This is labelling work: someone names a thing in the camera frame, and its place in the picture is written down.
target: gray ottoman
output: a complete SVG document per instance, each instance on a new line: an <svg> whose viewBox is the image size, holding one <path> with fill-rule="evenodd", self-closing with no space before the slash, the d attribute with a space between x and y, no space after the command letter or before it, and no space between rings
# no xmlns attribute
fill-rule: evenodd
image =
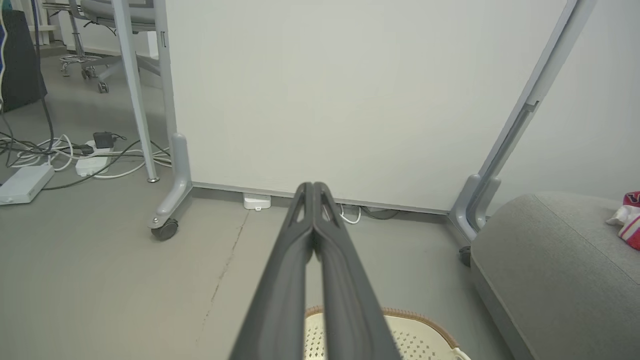
<svg viewBox="0 0 640 360"><path fill-rule="evenodd" d="M640 359L640 251L605 224L620 206L524 195L473 241L472 277L517 360Z"/></svg>

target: red and white cloth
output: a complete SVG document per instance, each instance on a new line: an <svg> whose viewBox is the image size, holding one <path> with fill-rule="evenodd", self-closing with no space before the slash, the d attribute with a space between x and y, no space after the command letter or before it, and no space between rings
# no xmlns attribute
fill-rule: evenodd
<svg viewBox="0 0 640 360"><path fill-rule="evenodd" d="M632 248L640 250L640 192L625 194L622 207L607 220L607 224L622 225L618 236Z"/></svg>

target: black caster wheel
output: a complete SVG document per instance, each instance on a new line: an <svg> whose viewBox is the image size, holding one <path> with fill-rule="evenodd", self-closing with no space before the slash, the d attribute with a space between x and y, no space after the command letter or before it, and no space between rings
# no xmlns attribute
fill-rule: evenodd
<svg viewBox="0 0 640 360"><path fill-rule="evenodd" d="M169 240L178 231L178 221L176 219L168 219L164 225L157 229L151 229L151 233L160 241Z"/></svg>
<svg viewBox="0 0 640 360"><path fill-rule="evenodd" d="M109 92L109 85L102 82L98 83L98 91L100 92L100 94Z"/></svg>
<svg viewBox="0 0 640 360"><path fill-rule="evenodd" d="M460 261L465 266L471 267L471 246L465 246L458 252L460 253Z"/></svg>

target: laundry basket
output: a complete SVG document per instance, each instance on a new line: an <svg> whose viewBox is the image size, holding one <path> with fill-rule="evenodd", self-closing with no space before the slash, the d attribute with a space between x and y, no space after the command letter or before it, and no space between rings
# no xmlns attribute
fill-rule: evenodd
<svg viewBox="0 0 640 360"><path fill-rule="evenodd" d="M438 324L416 313L382 308L403 360L470 360ZM323 307L305 313L305 360L324 360Z"/></svg>

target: white metal table leg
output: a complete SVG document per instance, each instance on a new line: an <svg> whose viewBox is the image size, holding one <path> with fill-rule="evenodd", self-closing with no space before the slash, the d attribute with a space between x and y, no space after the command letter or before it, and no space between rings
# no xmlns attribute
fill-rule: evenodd
<svg viewBox="0 0 640 360"><path fill-rule="evenodd" d="M129 3L125 0L112 0L113 14L118 30L118 38L120 39L120 50L122 52L122 63L124 65L125 74L127 75L127 84L131 91L131 102L133 103L133 112L136 116L136 125L140 136L140 144L142 152L145 156L145 164L147 166L147 181L154 183L159 180L156 174L156 166L153 161L153 152L149 139L149 130L147 127L147 114L142 104L142 89L140 87L140 75L138 74L138 63L136 60L136 50L133 46L133 30L131 26L131 14L129 12Z"/></svg>

